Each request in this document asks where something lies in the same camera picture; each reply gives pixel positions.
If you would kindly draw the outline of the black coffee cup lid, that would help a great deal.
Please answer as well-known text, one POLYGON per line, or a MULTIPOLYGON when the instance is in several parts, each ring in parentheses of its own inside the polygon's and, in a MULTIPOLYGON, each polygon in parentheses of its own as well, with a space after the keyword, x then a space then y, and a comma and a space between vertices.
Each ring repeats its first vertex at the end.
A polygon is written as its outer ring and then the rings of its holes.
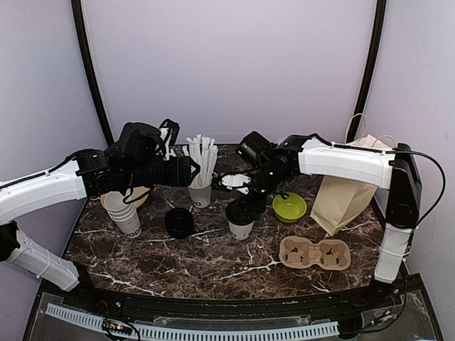
POLYGON ((248 225, 255 220, 255 214, 241 208, 238 201, 233 201, 226 207, 226 217, 228 222, 239 226, 248 225))

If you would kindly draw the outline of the white paper coffee cup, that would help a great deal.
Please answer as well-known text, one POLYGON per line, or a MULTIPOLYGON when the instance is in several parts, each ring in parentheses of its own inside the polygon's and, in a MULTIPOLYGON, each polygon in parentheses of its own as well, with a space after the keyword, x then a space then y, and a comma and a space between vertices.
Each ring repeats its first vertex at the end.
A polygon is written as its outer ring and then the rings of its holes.
POLYGON ((232 237, 237 240, 245 240, 250 236, 254 222, 233 222, 229 221, 228 226, 232 237))

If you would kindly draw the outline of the stack of black lids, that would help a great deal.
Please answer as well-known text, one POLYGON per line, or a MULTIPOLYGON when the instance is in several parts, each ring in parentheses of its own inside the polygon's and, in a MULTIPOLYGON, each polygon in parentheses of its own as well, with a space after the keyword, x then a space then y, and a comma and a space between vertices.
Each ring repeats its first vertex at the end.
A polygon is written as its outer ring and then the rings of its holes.
POLYGON ((176 239, 185 239, 195 231, 192 213, 182 207, 169 210, 165 215, 164 224, 168 235, 176 239))

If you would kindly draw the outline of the stack of white paper cups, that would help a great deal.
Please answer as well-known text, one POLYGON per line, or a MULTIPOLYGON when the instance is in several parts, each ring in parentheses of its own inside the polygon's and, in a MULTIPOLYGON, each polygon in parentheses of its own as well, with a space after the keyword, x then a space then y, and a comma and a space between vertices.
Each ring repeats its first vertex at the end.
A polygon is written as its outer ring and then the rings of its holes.
POLYGON ((134 203, 126 204, 124 196, 118 192, 110 192, 104 196, 103 207, 120 231, 128 238, 136 238, 141 234, 141 223, 134 203))

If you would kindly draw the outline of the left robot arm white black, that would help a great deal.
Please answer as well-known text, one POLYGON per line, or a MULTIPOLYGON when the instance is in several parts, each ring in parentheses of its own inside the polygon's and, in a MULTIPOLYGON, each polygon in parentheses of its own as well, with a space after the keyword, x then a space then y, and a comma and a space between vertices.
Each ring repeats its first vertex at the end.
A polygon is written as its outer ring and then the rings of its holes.
POLYGON ((18 228, 16 219, 62 202, 154 185, 186 187, 199 173, 189 156, 152 156, 144 161, 115 158, 100 150, 82 150, 59 166, 1 184, 1 260, 50 281, 85 310, 100 304, 100 293, 80 273, 81 266, 54 255, 18 228))

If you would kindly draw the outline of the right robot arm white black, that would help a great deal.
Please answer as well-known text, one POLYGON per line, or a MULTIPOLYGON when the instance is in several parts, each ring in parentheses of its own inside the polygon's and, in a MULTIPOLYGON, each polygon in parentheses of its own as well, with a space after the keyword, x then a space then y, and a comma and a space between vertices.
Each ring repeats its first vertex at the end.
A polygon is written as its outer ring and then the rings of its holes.
POLYGON ((256 174, 241 185, 245 192, 226 209, 233 232, 239 227, 251 228, 265 211, 268 195, 294 175, 329 175, 388 190, 375 283, 363 291, 367 307, 380 307, 390 297, 388 284, 397 278, 414 231, 424 219, 420 212, 422 183, 414 160, 418 152, 407 144, 386 149, 337 144, 318 134, 291 135, 274 144, 253 131, 240 142, 236 153, 256 174))

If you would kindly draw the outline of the bundle of wrapped white straws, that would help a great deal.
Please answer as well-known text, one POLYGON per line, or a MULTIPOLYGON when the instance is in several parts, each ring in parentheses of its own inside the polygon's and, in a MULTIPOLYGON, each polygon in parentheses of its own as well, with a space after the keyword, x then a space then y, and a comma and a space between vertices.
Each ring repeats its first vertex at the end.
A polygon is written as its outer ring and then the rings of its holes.
POLYGON ((209 186, 218 159, 218 147, 215 139, 197 134, 186 138, 188 145, 183 147, 183 155, 190 156, 199 166, 200 171, 190 184, 191 188, 201 189, 209 186))

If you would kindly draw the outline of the green bowl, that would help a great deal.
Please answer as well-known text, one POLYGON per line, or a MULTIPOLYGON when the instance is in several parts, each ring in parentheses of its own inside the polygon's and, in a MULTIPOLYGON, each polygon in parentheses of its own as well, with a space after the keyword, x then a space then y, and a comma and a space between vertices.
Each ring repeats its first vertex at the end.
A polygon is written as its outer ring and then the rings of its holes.
POLYGON ((306 201, 295 193, 276 195, 272 201, 275 217, 284 223, 294 223, 307 211, 306 201))

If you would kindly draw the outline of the beige paper plate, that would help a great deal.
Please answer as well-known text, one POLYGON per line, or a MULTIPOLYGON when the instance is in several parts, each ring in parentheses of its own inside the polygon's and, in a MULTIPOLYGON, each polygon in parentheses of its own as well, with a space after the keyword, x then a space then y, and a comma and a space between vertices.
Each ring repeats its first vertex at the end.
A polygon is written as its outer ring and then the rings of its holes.
MULTIPOLYGON (((133 200, 136 207, 141 207, 145 203, 146 199, 148 198, 149 193, 150 193, 149 188, 136 187, 133 189, 132 196, 128 200, 133 200)), ((112 197, 112 198, 117 197, 118 199, 122 199, 123 195, 120 192, 105 193, 104 195, 102 195, 100 197, 101 205, 103 206, 103 208, 106 208, 105 202, 106 202, 106 199, 109 197, 112 197)))

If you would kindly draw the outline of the brown paper bag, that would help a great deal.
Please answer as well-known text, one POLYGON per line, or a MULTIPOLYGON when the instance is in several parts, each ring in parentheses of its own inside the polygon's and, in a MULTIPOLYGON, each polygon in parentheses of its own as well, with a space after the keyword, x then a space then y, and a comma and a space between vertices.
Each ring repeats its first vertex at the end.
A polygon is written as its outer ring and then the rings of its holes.
POLYGON ((368 183, 326 175, 310 217, 334 236, 368 207, 377 189, 368 183))

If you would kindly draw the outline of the cardboard two-cup carrier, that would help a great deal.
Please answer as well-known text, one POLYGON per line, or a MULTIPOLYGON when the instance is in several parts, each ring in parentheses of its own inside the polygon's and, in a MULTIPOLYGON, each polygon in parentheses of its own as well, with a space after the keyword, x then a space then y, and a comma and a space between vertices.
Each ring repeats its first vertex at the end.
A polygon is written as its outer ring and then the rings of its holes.
POLYGON ((279 245, 279 259, 291 269, 319 266, 327 271, 344 271, 351 265, 349 246, 338 239, 314 244, 304 237, 285 237, 279 245))

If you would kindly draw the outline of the black front rail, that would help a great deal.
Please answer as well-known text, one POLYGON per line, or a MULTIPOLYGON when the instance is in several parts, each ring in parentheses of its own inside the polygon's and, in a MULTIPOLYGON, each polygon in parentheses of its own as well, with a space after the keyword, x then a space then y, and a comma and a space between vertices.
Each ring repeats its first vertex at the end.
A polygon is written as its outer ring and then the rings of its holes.
POLYGON ((202 318, 270 318, 310 314, 316 317, 361 313, 372 304, 362 302, 365 288, 288 298, 251 300, 201 300, 160 298, 97 289, 100 299, 88 308, 91 313, 130 319, 150 319, 158 315, 202 318))

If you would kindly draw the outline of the right black frame post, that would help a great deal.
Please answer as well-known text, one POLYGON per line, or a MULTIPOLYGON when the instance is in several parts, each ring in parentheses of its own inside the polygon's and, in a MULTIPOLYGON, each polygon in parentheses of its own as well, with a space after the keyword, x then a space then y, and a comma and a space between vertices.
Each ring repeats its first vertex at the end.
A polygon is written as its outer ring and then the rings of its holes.
POLYGON ((387 7, 386 0, 376 1, 375 17, 373 21, 373 29, 368 49, 367 60, 365 62, 365 70, 360 85, 358 99, 352 116, 353 120, 351 121, 350 126, 347 130, 346 134, 347 142, 352 142, 355 136, 357 135, 358 128, 360 126, 360 116, 355 117, 355 115, 364 112, 364 108, 367 102, 370 86, 373 80, 373 73, 375 71, 376 60, 380 48, 380 40, 382 36, 382 28, 385 21, 386 7, 387 7))

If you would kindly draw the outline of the black frame post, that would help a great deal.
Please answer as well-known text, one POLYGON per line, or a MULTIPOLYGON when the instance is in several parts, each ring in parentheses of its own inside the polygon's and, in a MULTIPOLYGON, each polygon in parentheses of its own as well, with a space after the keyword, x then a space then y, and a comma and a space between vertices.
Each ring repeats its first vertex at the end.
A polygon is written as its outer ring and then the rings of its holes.
POLYGON ((72 0, 71 7, 73 12, 73 20, 75 24, 77 41, 80 49, 80 55, 82 58, 82 64, 85 70, 85 76, 90 89, 90 94, 92 96, 92 101, 95 107, 97 120, 102 130, 102 135, 104 137, 105 143, 107 144, 107 146, 110 146, 114 143, 114 137, 108 122, 107 113, 105 111, 105 106, 102 101, 102 95, 97 82, 97 76, 95 74, 95 68, 92 61, 89 40, 87 37, 87 29, 85 26, 82 1, 72 0))
POLYGON ((350 126, 347 130, 346 134, 347 142, 352 142, 355 136, 357 135, 358 128, 360 126, 360 116, 355 117, 355 115, 364 112, 364 108, 367 102, 370 86, 373 80, 373 73, 375 71, 376 60, 380 48, 380 40, 382 36, 382 28, 385 21, 386 7, 387 7, 386 0, 376 1, 375 17, 373 21, 373 29, 368 49, 367 60, 365 62, 365 70, 360 85, 358 99, 352 116, 353 120, 351 121, 350 126))

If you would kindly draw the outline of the left black frame post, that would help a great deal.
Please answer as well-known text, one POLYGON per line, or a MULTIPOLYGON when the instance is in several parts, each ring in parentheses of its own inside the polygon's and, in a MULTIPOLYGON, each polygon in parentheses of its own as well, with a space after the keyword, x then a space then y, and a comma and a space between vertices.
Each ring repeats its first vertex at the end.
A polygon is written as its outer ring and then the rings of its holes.
POLYGON ((108 122, 107 113, 105 111, 105 106, 102 101, 102 95, 97 82, 97 76, 95 74, 95 68, 92 61, 89 40, 87 37, 87 29, 85 26, 82 1, 72 0, 71 7, 73 12, 73 20, 75 24, 77 41, 80 49, 80 55, 82 58, 82 64, 85 70, 85 76, 90 89, 90 94, 92 96, 92 101, 95 107, 97 120, 102 130, 102 135, 104 137, 105 143, 107 144, 107 146, 110 146, 114 143, 114 137, 108 122))

